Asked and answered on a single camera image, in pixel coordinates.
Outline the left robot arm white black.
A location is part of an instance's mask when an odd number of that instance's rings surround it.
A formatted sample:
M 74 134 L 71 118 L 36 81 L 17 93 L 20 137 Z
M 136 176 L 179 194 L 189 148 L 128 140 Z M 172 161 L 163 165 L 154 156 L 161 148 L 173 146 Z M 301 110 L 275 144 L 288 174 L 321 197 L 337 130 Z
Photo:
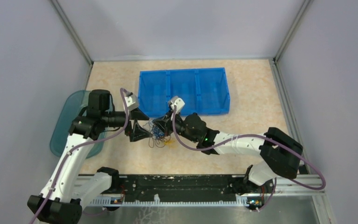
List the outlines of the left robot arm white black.
M 83 210 L 103 192 L 122 192 L 119 172 L 101 167 L 81 187 L 75 188 L 80 169 L 94 144 L 110 140 L 125 132 L 131 141 L 136 126 L 130 120 L 148 120 L 139 109 L 137 96 L 120 89 L 124 111 L 114 110 L 113 98 L 108 90 L 89 93 L 86 114 L 79 114 L 69 129 L 64 151 L 47 184 L 38 195 L 31 195 L 27 206 L 33 212 L 30 223 L 36 220 L 48 224 L 76 224 Z

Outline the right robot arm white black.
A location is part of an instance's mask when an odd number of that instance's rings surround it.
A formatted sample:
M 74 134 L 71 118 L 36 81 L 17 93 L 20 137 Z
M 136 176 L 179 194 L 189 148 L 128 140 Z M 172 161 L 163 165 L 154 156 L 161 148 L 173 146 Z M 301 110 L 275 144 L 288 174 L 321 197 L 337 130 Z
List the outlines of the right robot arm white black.
M 256 192 L 266 182 L 284 177 L 296 179 L 302 145 L 276 127 L 262 134 L 229 134 L 208 128 L 200 116 L 193 113 L 182 119 L 168 112 L 152 122 L 165 136 L 172 134 L 184 147 L 207 155 L 235 154 L 261 158 L 250 165 L 244 176 L 244 187 Z

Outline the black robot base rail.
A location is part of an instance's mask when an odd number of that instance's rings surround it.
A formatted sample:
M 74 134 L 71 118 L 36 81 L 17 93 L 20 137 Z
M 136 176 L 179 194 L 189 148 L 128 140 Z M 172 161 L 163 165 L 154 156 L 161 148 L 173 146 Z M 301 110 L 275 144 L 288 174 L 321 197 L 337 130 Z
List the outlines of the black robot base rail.
M 116 189 L 93 199 L 90 207 L 245 207 L 260 209 L 269 196 L 322 196 L 317 175 L 298 175 L 296 184 L 279 177 L 263 186 L 243 175 L 119 175 Z

